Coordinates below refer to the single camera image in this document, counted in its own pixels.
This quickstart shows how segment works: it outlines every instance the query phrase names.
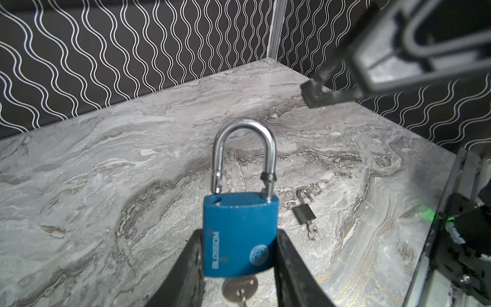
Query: blue padlock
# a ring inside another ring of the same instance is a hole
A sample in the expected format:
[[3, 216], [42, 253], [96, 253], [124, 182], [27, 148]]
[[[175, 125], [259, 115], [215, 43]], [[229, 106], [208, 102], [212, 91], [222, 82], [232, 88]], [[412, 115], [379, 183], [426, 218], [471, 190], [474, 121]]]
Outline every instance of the blue padlock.
[[[252, 129], [265, 146], [262, 192], [221, 193], [223, 154], [229, 135]], [[279, 199], [274, 195], [276, 144], [269, 128], [239, 118], [223, 126], [215, 137], [212, 195], [203, 199], [203, 270], [208, 277], [238, 277], [269, 269], [274, 264]]]

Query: blue padlock body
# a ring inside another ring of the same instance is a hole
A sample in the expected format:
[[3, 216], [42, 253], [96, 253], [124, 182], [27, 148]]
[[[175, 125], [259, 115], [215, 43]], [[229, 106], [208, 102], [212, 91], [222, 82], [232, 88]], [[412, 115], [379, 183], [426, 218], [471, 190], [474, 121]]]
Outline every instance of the blue padlock body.
[[242, 192], [203, 199], [203, 270], [208, 277], [239, 277], [274, 264], [279, 199]]

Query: black wall with wavy lines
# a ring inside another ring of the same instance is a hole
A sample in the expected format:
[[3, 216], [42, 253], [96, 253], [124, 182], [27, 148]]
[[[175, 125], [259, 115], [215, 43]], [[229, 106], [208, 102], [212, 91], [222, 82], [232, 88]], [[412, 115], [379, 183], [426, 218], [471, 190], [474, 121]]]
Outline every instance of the black wall with wavy lines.
[[[380, 8], [386, 0], [377, 2]], [[310, 76], [329, 57], [367, 9], [370, 0], [287, 0], [278, 61]], [[326, 86], [354, 86], [342, 63]], [[491, 149], [489, 75], [453, 80], [395, 95], [358, 101], [393, 122], [457, 151]]]
[[266, 56], [273, 0], [0, 0], [0, 138]]

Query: white circular logo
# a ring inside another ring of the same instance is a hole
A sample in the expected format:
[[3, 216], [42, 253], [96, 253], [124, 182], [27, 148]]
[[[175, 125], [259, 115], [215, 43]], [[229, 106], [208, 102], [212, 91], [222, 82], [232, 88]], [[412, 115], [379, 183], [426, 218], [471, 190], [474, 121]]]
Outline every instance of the white circular logo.
[[268, 247], [264, 244], [256, 245], [249, 254], [249, 261], [255, 266], [261, 266], [268, 260], [270, 251]]

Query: gray marble tabletop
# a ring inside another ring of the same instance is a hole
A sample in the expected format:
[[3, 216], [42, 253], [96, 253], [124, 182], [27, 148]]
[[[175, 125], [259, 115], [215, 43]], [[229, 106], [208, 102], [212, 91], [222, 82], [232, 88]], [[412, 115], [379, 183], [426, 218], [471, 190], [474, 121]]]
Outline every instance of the gray marble tabletop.
[[[143, 306], [201, 228], [213, 138], [239, 116], [274, 133], [279, 227], [333, 302], [400, 306], [454, 155], [356, 103], [308, 109], [305, 80], [266, 59], [0, 141], [0, 306]], [[225, 192], [259, 191], [261, 139], [226, 147]], [[248, 306], [276, 306], [258, 279]], [[204, 307], [235, 306], [221, 283]]]

